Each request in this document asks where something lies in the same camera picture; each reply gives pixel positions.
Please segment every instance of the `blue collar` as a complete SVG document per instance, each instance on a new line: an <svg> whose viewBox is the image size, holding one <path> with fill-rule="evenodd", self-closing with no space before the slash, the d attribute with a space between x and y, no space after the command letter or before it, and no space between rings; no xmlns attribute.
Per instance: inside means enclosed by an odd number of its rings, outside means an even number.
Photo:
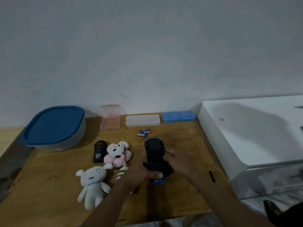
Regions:
<svg viewBox="0 0 303 227"><path fill-rule="evenodd" d="M100 183L100 182L89 183L87 186L90 186L90 185L92 185L92 184L96 184L96 183Z"/></svg>

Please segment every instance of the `translucent white box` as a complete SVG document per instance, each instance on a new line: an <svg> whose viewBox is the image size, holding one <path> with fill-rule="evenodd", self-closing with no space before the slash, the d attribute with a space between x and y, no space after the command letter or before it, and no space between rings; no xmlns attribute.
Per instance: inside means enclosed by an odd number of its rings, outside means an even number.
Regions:
<svg viewBox="0 0 303 227"><path fill-rule="evenodd" d="M126 126L160 125L159 115L127 116Z"/></svg>

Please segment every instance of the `small black object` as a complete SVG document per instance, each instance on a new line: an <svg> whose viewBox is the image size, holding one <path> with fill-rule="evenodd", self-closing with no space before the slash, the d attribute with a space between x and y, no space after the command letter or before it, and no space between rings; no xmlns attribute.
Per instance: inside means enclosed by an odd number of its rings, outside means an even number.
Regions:
<svg viewBox="0 0 303 227"><path fill-rule="evenodd" d="M163 173L163 178L158 180L150 180L152 184L162 184L169 178L169 173L172 171L172 167L163 159L165 155L164 143L159 138L146 139L145 150L147 163L144 163L144 167L150 171L158 171Z"/></svg>
<svg viewBox="0 0 303 227"><path fill-rule="evenodd" d="M100 140L94 145L94 163L104 162L104 157L106 155L107 144L106 141Z"/></svg>

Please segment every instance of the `toy car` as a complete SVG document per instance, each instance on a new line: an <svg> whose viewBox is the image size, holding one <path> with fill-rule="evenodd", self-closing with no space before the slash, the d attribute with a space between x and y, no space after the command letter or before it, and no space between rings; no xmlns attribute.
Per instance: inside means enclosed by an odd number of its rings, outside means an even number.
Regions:
<svg viewBox="0 0 303 227"><path fill-rule="evenodd" d="M169 178L169 173L172 167L163 159L165 155L165 148L162 139L151 138L145 140L145 150L147 163L146 169L150 171L159 171L163 173L163 178L158 180L150 180L152 184L162 184Z"/></svg>

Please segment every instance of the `person's left hand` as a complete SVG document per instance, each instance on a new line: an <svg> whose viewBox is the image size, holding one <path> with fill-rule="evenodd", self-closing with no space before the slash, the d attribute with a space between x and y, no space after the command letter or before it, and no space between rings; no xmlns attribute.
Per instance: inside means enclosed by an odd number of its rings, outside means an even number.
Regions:
<svg viewBox="0 0 303 227"><path fill-rule="evenodd" d="M132 191L137 186L141 185L146 179L161 179L163 174L158 171L149 171L143 166L146 151L143 149L137 159L128 168L125 174L119 179L124 180L127 187Z"/></svg>

